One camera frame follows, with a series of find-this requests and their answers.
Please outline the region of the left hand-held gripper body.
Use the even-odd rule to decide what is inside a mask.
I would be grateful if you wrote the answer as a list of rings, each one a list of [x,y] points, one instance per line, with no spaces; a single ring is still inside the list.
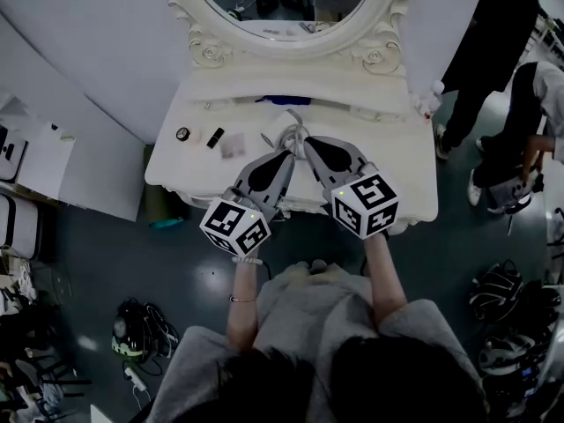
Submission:
[[[269,223],[289,187],[295,157],[287,149],[245,166],[234,185],[212,199],[199,228],[211,243],[234,256],[248,256],[271,236]]]

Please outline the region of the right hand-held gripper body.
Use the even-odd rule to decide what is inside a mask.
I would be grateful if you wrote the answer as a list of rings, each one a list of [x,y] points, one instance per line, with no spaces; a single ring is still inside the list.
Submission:
[[[340,225],[365,240],[395,224],[397,190],[358,147],[334,137],[309,136],[304,153]]]

